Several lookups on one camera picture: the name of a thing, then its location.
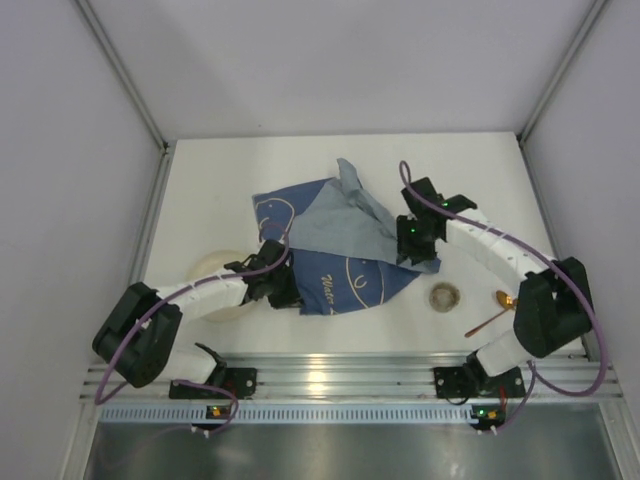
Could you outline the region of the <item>left aluminium corner post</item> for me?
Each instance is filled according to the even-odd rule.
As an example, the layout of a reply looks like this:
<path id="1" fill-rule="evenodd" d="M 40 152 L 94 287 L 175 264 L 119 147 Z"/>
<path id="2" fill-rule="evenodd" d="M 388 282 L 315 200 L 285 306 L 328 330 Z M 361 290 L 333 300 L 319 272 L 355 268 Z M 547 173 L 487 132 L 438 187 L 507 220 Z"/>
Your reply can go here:
<path id="1" fill-rule="evenodd" d="M 147 133 L 158 149 L 161 152 L 164 152 L 168 148 L 168 141 L 161 133 L 157 122 L 154 120 L 146 102 L 135 85 L 130 72 L 128 71 L 93 5 L 87 0 L 72 0 L 71 3 L 76 8 L 80 17 L 91 32 L 92 37 L 96 41 L 110 69 L 115 74 L 125 96 L 136 111 L 139 119 L 142 121 Z"/>

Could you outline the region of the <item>cream ceramic plate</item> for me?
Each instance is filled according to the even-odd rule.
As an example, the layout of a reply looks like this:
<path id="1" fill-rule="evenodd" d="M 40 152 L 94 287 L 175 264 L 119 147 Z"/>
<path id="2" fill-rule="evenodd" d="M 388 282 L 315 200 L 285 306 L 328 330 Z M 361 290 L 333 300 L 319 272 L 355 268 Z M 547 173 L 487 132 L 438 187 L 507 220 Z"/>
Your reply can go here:
<path id="1" fill-rule="evenodd" d="M 236 250 L 217 250 L 209 253 L 198 260 L 188 271 L 187 281 L 195 281 L 201 277 L 209 276 L 221 269 L 225 264 L 244 260 L 248 253 Z M 208 322 L 226 322 L 239 319 L 250 313 L 256 303 L 247 303 L 242 306 L 229 307 L 202 316 Z"/>

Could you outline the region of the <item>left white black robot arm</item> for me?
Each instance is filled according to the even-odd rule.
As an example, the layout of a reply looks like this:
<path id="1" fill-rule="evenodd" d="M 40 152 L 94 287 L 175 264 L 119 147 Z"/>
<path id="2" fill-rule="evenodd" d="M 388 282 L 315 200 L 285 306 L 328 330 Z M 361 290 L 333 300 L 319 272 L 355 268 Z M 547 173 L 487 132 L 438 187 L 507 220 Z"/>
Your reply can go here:
<path id="1" fill-rule="evenodd" d="M 245 260 L 173 287 L 130 285 L 92 340 L 107 363 L 100 387 L 112 372 L 134 388 L 160 379 L 219 387 L 226 362 L 201 342 L 179 344 L 180 329 L 211 316 L 241 315 L 262 299 L 273 308 L 301 304 L 293 252 L 284 241 L 266 240 Z"/>

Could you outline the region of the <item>aluminium corner post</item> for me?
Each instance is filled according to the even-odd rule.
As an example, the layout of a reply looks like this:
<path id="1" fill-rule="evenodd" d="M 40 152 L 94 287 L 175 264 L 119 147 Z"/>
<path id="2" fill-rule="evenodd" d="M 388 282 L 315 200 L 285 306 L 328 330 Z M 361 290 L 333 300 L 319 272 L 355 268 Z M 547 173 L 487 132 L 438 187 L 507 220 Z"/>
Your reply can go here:
<path id="1" fill-rule="evenodd" d="M 87 0 L 72 0 L 71 3 L 76 8 L 80 17 L 91 32 L 92 37 L 96 41 L 110 69 L 115 74 L 125 96 L 136 111 L 139 119 L 142 121 L 147 133 L 158 149 L 161 152 L 164 152 L 168 148 L 168 141 L 161 133 L 157 122 L 154 120 L 146 102 L 135 85 L 130 72 L 128 71 L 93 5 Z"/>
<path id="2" fill-rule="evenodd" d="M 611 0 L 593 0 L 589 3 L 586 12 L 571 35 L 570 41 L 562 50 L 560 59 L 553 68 L 541 94 L 537 97 L 524 126 L 516 135 L 520 148 L 526 145 L 534 133 L 611 4 Z"/>

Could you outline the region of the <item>small speckled ceramic cup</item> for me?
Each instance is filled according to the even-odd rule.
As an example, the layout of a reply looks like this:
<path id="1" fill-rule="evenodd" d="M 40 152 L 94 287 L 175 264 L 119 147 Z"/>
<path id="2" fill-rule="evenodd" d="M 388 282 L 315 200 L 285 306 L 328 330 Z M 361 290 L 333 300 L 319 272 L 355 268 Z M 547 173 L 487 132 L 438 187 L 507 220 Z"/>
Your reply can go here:
<path id="1" fill-rule="evenodd" d="M 459 289 L 448 282 L 436 283 L 429 292 L 429 305 L 438 313 L 448 313 L 460 302 Z"/>

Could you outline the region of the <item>right aluminium corner post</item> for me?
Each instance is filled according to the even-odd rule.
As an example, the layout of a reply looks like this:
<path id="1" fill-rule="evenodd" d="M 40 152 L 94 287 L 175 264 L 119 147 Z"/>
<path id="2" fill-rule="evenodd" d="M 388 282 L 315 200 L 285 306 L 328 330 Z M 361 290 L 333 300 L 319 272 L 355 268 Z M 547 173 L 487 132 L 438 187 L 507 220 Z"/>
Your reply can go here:
<path id="1" fill-rule="evenodd" d="M 537 97 L 524 126 L 516 135 L 520 148 L 526 145 L 534 133 L 611 4 L 611 0 L 593 0 L 589 3 L 586 12 L 571 35 L 570 41 L 562 50 L 560 59 L 553 68 L 541 94 Z"/>

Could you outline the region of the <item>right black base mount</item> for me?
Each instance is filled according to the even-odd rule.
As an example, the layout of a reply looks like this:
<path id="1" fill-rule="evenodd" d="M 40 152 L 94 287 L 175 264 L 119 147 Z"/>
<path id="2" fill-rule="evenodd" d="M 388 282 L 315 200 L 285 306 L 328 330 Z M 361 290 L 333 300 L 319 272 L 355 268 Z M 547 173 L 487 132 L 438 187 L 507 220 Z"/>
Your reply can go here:
<path id="1" fill-rule="evenodd" d="M 521 369 L 512 368 L 496 377 L 477 376 L 462 366 L 433 369 L 438 399 L 458 401 L 480 398 L 523 398 L 526 393 Z"/>

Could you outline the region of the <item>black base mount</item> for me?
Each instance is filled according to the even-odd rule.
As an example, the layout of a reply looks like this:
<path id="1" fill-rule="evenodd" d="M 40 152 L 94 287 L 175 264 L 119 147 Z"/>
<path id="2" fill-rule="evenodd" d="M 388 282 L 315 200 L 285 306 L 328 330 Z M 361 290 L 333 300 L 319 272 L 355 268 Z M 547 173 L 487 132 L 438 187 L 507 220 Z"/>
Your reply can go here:
<path id="1" fill-rule="evenodd" d="M 224 373 L 216 373 L 210 385 L 232 393 L 239 400 L 244 400 L 255 393 L 257 375 L 256 368 L 228 367 Z M 169 398 L 172 400 L 210 400 L 227 399 L 227 396 L 172 382 L 169 387 Z"/>
<path id="2" fill-rule="evenodd" d="M 438 399 L 458 401 L 480 398 L 523 398 L 526 393 L 521 369 L 512 368 L 496 377 L 477 376 L 462 366 L 433 369 Z"/>

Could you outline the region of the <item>blue placemat with gold print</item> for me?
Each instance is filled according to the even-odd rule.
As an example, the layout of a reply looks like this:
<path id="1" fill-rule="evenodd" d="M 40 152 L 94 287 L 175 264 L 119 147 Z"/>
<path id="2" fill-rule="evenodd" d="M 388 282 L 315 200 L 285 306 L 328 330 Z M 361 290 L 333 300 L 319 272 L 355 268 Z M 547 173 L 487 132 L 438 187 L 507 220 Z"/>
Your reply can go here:
<path id="1" fill-rule="evenodd" d="M 255 219 L 269 239 L 288 240 L 302 315 L 338 315 L 380 306 L 421 275 L 396 266 L 396 220 L 362 185 L 349 161 L 336 177 L 253 195 Z"/>

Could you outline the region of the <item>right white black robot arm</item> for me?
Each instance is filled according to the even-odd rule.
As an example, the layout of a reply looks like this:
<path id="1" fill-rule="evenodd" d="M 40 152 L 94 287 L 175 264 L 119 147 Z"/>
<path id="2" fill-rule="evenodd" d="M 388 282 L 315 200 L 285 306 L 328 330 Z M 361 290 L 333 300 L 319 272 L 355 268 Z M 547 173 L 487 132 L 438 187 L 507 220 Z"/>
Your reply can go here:
<path id="1" fill-rule="evenodd" d="M 396 219 L 399 260 L 431 261 L 442 241 L 498 277 L 514 300 L 512 326 L 469 354 L 461 368 L 473 391 L 493 387 L 513 368 L 545 358 L 592 330 L 595 312 L 580 261 L 540 253 L 494 226 L 466 196 L 437 193 L 427 177 L 404 185 L 410 212 Z"/>

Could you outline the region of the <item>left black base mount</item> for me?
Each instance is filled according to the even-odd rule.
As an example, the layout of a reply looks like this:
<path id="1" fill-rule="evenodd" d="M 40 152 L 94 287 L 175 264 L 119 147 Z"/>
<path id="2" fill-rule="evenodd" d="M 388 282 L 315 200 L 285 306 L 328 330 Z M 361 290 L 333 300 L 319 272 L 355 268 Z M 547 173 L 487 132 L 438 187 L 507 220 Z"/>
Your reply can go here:
<path id="1" fill-rule="evenodd" d="M 228 367 L 224 373 L 216 373 L 210 385 L 232 393 L 239 400 L 244 400 L 255 393 L 257 375 L 256 368 Z M 169 387 L 169 398 L 172 400 L 210 400 L 227 399 L 227 396 L 172 382 Z"/>

